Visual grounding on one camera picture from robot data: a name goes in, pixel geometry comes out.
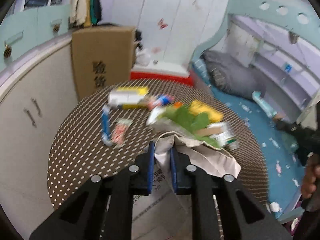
gray pillow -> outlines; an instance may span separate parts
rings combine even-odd
[[[249,100],[254,91],[264,97],[266,86],[259,70],[243,66],[227,53],[206,50],[203,56],[212,83],[219,90]]]

blue label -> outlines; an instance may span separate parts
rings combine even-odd
[[[287,64],[287,65],[285,66],[284,71],[286,71],[287,73],[289,73],[291,70],[292,70],[292,66],[291,66],[290,64]]]

toothpaste tube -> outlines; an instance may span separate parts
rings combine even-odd
[[[102,117],[101,117],[101,126],[102,126],[102,133],[101,133],[101,140],[107,146],[112,146],[112,142],[110,139],[111,132],[110,132],[110,123],[109,123],[109,113],[110,107],[104,105],[102,107]]]

cardboard box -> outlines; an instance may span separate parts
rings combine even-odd
[[[222,128],[221,127],[204,128],[204,129],[200,129],[200,130],[196,131],[195,133],[200,136],[220,134],[220,133],[222,133]]]
[[[130,79],[134,27],[94,27],[72,34],[72,65],[79,100]]]

drawer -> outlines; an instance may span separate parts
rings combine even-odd
[[[38,8],[38,45],[69,30],[70,5]]]
[[[37,11],[33,8],[6,17],[0,25],[0,71],[28,50],[37,46]],[[5,44],[12,52],[4,58]]]

